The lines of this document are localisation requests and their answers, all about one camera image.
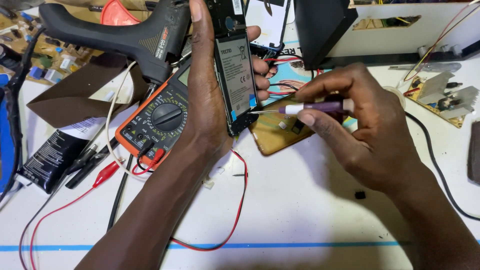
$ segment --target fingernail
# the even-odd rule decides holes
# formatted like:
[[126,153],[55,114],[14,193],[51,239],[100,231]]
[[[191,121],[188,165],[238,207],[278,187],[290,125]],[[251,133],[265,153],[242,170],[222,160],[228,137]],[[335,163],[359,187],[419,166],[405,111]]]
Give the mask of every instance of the fingernail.
[[202,19],[202,7],[196,0],[190,0],[190,12],[192,13],[192,22]]
[[307,126],[313,126],[315,124],[315,118],[313,115],[305,113],[298,115],[299,120],[302,121]]

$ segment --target circuit board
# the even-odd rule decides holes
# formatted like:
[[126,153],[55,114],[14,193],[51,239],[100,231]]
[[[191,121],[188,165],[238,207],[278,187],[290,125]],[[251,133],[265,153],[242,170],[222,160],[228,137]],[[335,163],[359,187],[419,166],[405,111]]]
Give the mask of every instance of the circuit board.
[[452,118],[452,119],[446,119],[445,117],[440,115],[440,110],[438,109],[438,104],[432,103],[431,105],[424,105],[424,104],[417,101],[417,98],[419,97],[419,95],[422,91],[422,87],[423,87],[423,83],[424,83],[424,81],[420,77],[417,76],[413,79],[412,84],[413,84],[413,82],[416,82],[418,80],[420,80],[421,83],[417,87],[413,87],[412,85],[410,85],[410,88],[408,90],[410,91],[410,90],[413,90],[413,89],[416,89],[416,88],[420,88],[420,90],[412,92],[410,94],[407,94],[406,98],[408,98],[410,100],[413,100],[414,102],[416,102],[420,106],[422,106],[422,107],[426,108],[427,110],[433,112],[434,114],[438,115],[439,117],[441,117],[445,121],[449,122],[450,124],[456,126],[457,128],[461,128],[463,126],[463,121],[465,120],[465,115],[463,115],[459,118],[455,117],[455,118]]
[[[4,39],[0,39],[0,43],[3,43],[5,45],[7,45],[9,48],[13,49],[14,51],[16,51],[20,54],[23,54],[24,50],[28,46],[28,41],[27,41],[26,35],[29,35],[29,36],[33,37],[33,35],[35,35],[35,33],[38,31],[38,27],[40,27],[40,26],[37,26],[37,25],[40,24],[41,22],[38,23],[36,21],[38,19],[35,16],[31,16],[31,17],[36,19],[36,20],[33,20],[33,21],[29,22],[29,21],[25,20],[20,15],[19,12],[16,12],[16,14],[17,14],[17,18],[15,18],[13,20],[10,20],[5,16],[0,15],[0,29],[1,29],[0,30],[0,35],[5,36],[5,37],[9,37],[9,38],[12,39],[12,41],[7,41],[7,40],[4,40]],[[15,37],[15,35],[12,33],[12,29],[18,30],[21,37],[20,38]],[[66,71],[64,71],[63,69],[60,68],[60,65],[62,64],[62,62],[64,60],[64,56],[75,57],[74,62],[75,62],[75,64],[78,65],[78,68],[80,68],[83,65],[85,65],[86,63],[88,63],[91,60],[92,56],[96,57],[96,56],[102,54],[101,51],[87,49],[87,48],[83,48],[83,47],[77,47],[73,44],[70,44],[70,45],[67,44],[68,46],[65,46],[65,43],[61,42],[61,41],[58,41],[58,42],[60,42],[59,46],[57,46],[55,44],[49,44],[49,43],[46,42],[47,38],[49,38],[49,37],[46,36],[45,34],[42,34],[38,38],[38,41],[37,41],[37,44],[36,44],[35,50],[34,50],[34,56],[32,58],[32,67],[37,66],[41,69],[48,68],[48,69],[56,70],[63,75],[63,78],[65,78],[66,76],[68,76],[71,73],[71,72],[66,72]],[[44,58],[47,57],[49,60],[51,60],[51,65],[52,66],[50,66],[50,67],[43,66],[41,61],[40,61],[40,58],[42,56]],[[12,71],[8,68],[5,68],[3,66],[0,66],[0,73],[6,73],[8,75],[13,75],[14,71]],[[26,79],[29,80],[29,81],[35,81],[35,82],[45,84],[45,85],[50,85],[50,86],[53,85],[52,82],[47,81],[45,79],[37,80],[37,79],[35,79],[33,77],[30,77],[30,76],[27,76]]]

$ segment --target white cable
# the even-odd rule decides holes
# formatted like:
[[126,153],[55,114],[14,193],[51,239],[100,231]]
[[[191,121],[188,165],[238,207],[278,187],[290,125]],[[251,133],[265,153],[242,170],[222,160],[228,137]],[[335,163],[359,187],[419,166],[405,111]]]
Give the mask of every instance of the white cable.
[[112,145],[110,144],[110,136],[108,135],[108,128],[110,126],[110,119],[112,117],[113,108],[115,107],[115,101],[117,101],[117,97],[120,93],[120,90],[123,86],[123,83],[125,82],[125,79],[128,76],[128,72],[130,71],[130,69],[132,69],[132,67],[136,63],[137,62],[134,61],[128,66],[127,70],[125,71],[125,75],[123,76],[123,79],[122,79],[122,82],[121,82],[119,88],[115,91],[115,95],[113,96],[113,100],[112,100],[112,105],[110,106],[110,110],[108,111],[107,123],[105,124],[105,136],[107,137],[107,147],[108,147],[108,150],[110,152],[110,155],[112,155],[115,162],[120,166],[120,169],[123,170],[125,173],[127,173],[131,177],[134,177],[134,178],[140,179],[140,180],[146,180],[146,178],[139,177],[138,175],[133,174],[132,172],[130,172],[129,170],[127,170],[126,168],[123,167],[123,164],[120,162],[120,160],[117,158],[117,156],[115,156],[115,154],[113,153]]

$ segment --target finger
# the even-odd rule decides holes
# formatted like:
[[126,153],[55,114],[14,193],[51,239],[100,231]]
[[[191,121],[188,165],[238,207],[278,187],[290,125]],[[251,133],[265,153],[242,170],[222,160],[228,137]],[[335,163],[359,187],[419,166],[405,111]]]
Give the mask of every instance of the finger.
[[265,74],[270,70],[268,64],[256,55],[252,55],[252,66],[253,71],[259,74]]
[[211,86],[202,87],[202,89],[216,89],[212,18],[203,0],[190,0],[190,10],[193,25],[190,74],[193,74],[193,76],[188,77],[188,85]]
[[270,81],[262,75],[255,74],[255,84],[259,89],[267,90],[270,87]]
[[262,33],[262,30],[260,29],[260,27],[256,25],[247,27],[248,41],[252,42],[256,40],[261,33]]
[[257,97],[258,97],[258,101],[264,101],[270,97],[270,94],[265,90],[258,90]]
[[329,145],[337,160],[345,165],[356,147],[363,147],[337,120],[319,110],[302,110],[298,119],[315,131]]
[[[354,84],[355,88],[360,91],[350,91]],[[340,91],[348,92],[348,96],[356,103],[362,103],[372,100],[376,87],[380,87],[380,85],[365,65],[352,64],[317,76],[296,93],[295,97],[299,101],[305,101],[315,99],[328,92]]]

